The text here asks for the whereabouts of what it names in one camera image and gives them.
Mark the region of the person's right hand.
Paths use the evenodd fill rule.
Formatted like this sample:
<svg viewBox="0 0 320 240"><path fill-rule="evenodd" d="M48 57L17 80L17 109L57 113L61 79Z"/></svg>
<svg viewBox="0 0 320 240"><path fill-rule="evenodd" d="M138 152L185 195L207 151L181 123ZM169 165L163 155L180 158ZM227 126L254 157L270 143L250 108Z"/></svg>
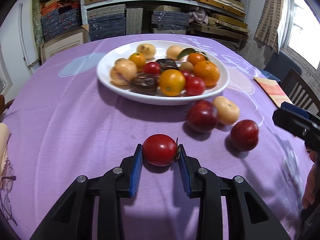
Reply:
<svg viewBox="0 0 320 240"><path fill-rule="evenodd" d="M312 205L315 201L315 181L316 181L316 172L315 172L315 161L317 152L307 148L306 152L309 154L310 160L313 162L313 166L308 174L305 192L302 198L302 206L304 209L307 209L309 205Z"/></svg>

